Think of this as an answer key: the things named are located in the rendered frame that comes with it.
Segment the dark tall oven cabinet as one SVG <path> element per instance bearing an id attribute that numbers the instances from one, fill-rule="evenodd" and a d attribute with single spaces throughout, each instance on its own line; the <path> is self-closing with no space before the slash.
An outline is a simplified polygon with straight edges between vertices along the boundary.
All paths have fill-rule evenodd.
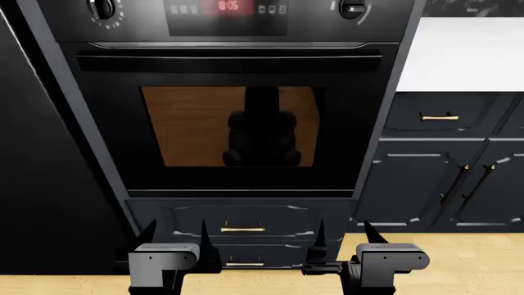
<path id="1" fill-rule="evenodd" d="M 56 80 L 58 81 L 59 85 L 61 86 L 61 89 L 66 97 L 67 102 L 70 105 L 71 110 L 73 111 L 75 115 L 76 120 L 79 123 L 81 130 L 84 132 L 84 136 L 87 139 L 88 144 L 90 148 L 92 149 L 92 152 L 95 155 L 97 162 L 102 169 L 103 174 L 106 176 L 108 184 L 110 184 L 111 188 L 113 189 L 116 201 L 118 202 L 120 209 L 122 210 L 122 213 L 124 214 L 124 217 L 126 218 L 130 229 L 133 231 L 134 234 L 140 234 L 143 231 L 143 229 L 139 229 L 136 223 L 134 222 L 134 218 L 126 202 L 132 199 L 142 199 L 142 198 L 131 198 L 129 196 L 128 191 L 126 190 L 122 182 L 122 179 L 120 178 L 120 175 L 115 167 L 115 164 L 112 161 L 112 157 L 109 154 L 108 149 L 106 148 L 106 145 L 104 144 L 103 138 L 99 130 L 97 129 L 94 119 L 92 118 L 91 113 L 83 99 L 83 95 L 80 92 L 78 83 L 76 82 L 70 70 L 70 67 L 68 66 L 68 63 L 65 59 L 65 56 L 62 50 L 59 47 L 59 44 L 52 36 L 51 29 L 48 23 L 46 22 L 45 17 L 43 16 L 43 13 L 41 12 L 41 9 L 40 9 L 40 6 L 38 5 L 37 0 L 16 0 L 16 2 L 19 5 L 21 11 L 23 12 L 23 15 L 26 17 L 31 31 L 36 35 L 37 43 L 40 46 L 40 48 L 42 49 L 44 57 L 46 58 L 47 63 L 49 63 L 52 73 L 56 76 Z M 409 45 L 412 40 L 413 40 L 413 37 L 409 39 L 409 41 L 404 45 L 405 59 L 407 57 Z M 401 63 L 400 69 L 404 65 L 405 59 L 404 59 L 404 62 Z M 393 90 L 393 93 L 390 97 L 385 98 L 384 103 L 382 105 L 380 116 L 378 117 L 377 122 L 376 122 L 377 137 L 369 144 L 367 159 L 363 163 L 363 166 L 361 168 L 360 178 L 359 178 L 358 183 L 355 186 L 353 196 L 349 198 L 344 198 L 350 201 L 350 216 L 352 214 L 353 208 L 356 206 L 356 203 L 360 195 L 360 191 L 362 190 L 364 186 L 366 174 L 368 173 L 368 169 L 371 164 L 371 156 L 372 156 L 373 151 L 377 147 L 379 133 L 386 121 L 386 111 L 391 105 L 391 100 L 393 98 L 394 92 L 395 90 Z M 314 236 L 314 238 L 310 238 L 307 240 L 314 241 L 316 238 L 316 235 Z M 327 257 L 329 258 L 337 257 L 338 252 L 340 251 L 340 247 L 341 247 L 344 235 L 345 235 L 345 232 L 343 233 L 342 237 L 339 239 L 330 239 L 330 238 L 327 238 L 326 236 L 327 238 Z M 181 240 L 169 240 L 169 241 L 164 241 L 164 242 L 162 241 L 158 242 L 153 238 L 152 242 L 154 243 L 194 243 L 199 239 L 199 237 L 183 238 Z M 255 242 L 273 243 L 273 242 L 284 241 L 284 240 L 290 240 L 290 241 L 304 240 L 301 238 L 235 238 L 235 237 L 211 238 L 211 239 L 214 242 L 216 242 L 217 244 L 219 243 L 238 244 L 238 243 L 255 243 Z"/>

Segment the black knob with arc mark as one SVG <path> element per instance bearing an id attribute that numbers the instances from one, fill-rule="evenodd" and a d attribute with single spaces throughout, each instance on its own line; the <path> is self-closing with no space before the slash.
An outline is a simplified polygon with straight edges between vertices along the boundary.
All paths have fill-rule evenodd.
<path id="1" fill-rule="evenodd" d="M 339 12 L 344 19 L 357 19 L 366 12 L 365 0 L 340 0 Z"/>

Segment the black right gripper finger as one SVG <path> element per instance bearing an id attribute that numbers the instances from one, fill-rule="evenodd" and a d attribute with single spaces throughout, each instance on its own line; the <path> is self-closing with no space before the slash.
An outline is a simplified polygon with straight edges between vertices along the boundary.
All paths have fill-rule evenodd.
<path id="1" fill-rule="evenodd" d="M 307 251 L 308 262 L 321 262 L 325 261 L 327 255 L 327 244 L 325 239 L 325 228 L 323 220 L 320 221 L 318 229 L 318 235 L 314 242 L 314 245 Z"/>
<path id="2" fill-rule="evenodd" d="M 364 232 L 369 243 L 389 243 L 367 220 L 364 220 Z"/>

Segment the black refrigerator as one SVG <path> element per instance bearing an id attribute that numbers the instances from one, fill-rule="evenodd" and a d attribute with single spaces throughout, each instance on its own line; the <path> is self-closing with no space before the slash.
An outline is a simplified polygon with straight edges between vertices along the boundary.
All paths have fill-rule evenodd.
<path id="1" fill-rule="evenodd" d="M 0 275 L 126 275 L 133 237 L 16 0 L 0 0 Z"/>

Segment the black built-in oven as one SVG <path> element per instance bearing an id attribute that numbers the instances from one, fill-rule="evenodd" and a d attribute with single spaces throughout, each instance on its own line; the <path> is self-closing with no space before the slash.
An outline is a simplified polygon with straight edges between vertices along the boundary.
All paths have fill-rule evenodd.
<path id="1" fill-rule="evenodd" d="M 37 2 L 65 60 L 65 43 L 398 43 L 384 100 L 395 90 L 404 45 L 413 37 L 425 4 L 425 0 L 365 0 L 366 12 L 348 20 L 339 12 L 340 0 L 289 0 L 286 36 L 190 37 L 169 34 L 163 0 L 114 0 L 115 14 L 107 20 L 94 19 L 87 0 Z"/>

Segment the dark cabinet door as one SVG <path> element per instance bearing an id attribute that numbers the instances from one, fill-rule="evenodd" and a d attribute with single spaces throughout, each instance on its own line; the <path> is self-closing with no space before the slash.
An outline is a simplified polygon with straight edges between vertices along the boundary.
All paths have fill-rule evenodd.
<path id="1" fill-rule="evenodd" d="M 351 220 L 393 231 L 423 229 L 442 212 L 440 196 L 471 166 L 485 140 L 382 138 Z"/>
<path id="2" fill-rule="evenodd" d="M 434 229 L 450 232 L 524 231 L 524 138 L 488 138 L 468 177 L 434 221 Z M 496 168 L 470 202 L 463 203 L 484 174 Z"/>

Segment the white countertop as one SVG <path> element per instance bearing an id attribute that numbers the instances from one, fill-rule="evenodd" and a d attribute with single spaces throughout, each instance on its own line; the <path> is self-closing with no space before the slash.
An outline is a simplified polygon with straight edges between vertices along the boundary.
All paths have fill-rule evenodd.
<path id="1" fill-rule="evenodd" d="M 524 93 L 524 17 L 423 17 L 396 90 Z"/>

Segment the black knob with dial marks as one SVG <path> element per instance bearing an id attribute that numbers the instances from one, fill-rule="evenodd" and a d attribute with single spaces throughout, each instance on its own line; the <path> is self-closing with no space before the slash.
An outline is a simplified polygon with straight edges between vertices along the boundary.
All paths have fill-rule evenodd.
<path id="1" fill-rule="evenodd" d="M 107 20 L 115 14 L 114 0 L 87 0 L 87 5 L 96 20 Z"/>

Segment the oven display with red digits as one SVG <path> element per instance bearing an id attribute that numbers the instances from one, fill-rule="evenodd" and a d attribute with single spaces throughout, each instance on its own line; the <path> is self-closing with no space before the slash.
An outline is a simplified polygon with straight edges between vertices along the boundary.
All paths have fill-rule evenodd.
<path id="1" fill-rule="evenodd" d="M 171 36 L 286 36 L 289 0 L 163 0 Z"/>

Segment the black oven door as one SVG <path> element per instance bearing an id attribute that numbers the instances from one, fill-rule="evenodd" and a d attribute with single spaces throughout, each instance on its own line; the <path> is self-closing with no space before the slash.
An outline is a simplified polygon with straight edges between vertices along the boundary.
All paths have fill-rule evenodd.
<path id="1" fill-rule="evenodd" d="M 131 198 L 349 197 L 400 45 L 384 42 L 65 43 Z M 76 56 L 381 56 L 348 73 L 82 71 Z"/>

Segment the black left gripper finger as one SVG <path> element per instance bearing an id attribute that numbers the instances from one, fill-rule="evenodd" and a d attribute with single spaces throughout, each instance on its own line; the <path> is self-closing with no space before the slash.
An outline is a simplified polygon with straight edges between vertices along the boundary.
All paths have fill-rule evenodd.
<path id="1" fill-rule="evenodd" d="M 152 220 L 151 223 L 137 236 L 137 245 L 151 243 L 156 232 L 156 225 L 156 220 Z"/>
<path id="2" fill-rule="evenodd" d="M 201 274 L 219 274 L 222 271 L 222 262 L 219 250 L 214 247 L 207 233 L 206 221 L 201 223 L 201 242 L 199 257 L 199 272 Z"/>

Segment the wide dark cabinet drawer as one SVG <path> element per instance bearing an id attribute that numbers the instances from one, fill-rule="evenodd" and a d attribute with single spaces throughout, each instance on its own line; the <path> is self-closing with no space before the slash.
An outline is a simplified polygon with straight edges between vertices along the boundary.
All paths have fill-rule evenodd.
<path id="1" fill-rule="evenodd" d="M 126 202 L 139 229 L 156 220 L 158 242 L 197 238 L 206 221 L 212 238 L 314 238 L 323 220 L 327 238 L 339 239 L 350 217 L 344 198 L 143 198 Z M 261 233 L 221 233 L 226 220 L 258 220 Z"/>

